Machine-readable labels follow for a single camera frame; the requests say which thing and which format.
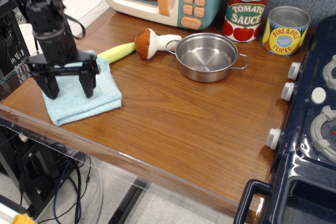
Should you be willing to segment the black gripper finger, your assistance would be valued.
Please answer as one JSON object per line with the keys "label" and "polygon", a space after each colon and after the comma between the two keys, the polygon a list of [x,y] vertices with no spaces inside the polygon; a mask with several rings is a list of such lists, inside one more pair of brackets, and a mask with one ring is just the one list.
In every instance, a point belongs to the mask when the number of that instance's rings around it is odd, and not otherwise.
{"label": "black gripper finger", "polygon": [[93,96],[93,90],[96,87],[97,68],[93,65],[83,64],[79,74],[79,81],[87,98]]}
{"label": "black gripper finger", "polygon": [[55,99],[57,97],[59,87],[55,77],[44,74],[34,74],[34,80],[48,98]]}

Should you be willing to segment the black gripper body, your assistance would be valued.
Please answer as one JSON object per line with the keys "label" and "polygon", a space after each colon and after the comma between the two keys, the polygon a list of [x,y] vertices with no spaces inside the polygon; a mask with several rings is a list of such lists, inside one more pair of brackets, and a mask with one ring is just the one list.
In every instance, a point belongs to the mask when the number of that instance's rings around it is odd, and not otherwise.
{"label": "black gripper body", "polygon": [[96,56],[77,49],[70,31],[60,30],[42,33],[33,32],[41,52],[25,58],[25,64],[33,76],[94,77],[99,73]]}

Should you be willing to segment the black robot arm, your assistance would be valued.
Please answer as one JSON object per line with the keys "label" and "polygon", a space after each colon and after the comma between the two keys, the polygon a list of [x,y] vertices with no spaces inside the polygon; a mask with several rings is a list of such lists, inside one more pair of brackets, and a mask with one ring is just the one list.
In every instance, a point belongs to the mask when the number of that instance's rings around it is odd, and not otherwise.
{"label": "black robot arm", "polygon": [[11,0],[26,21],[42,53],[24,59],[30,76],[42,92],[55,99],[59,92],[57,76],[78,76],[87,98],[93,96],[99,68],[94,54],[77,49],[62,0]]}

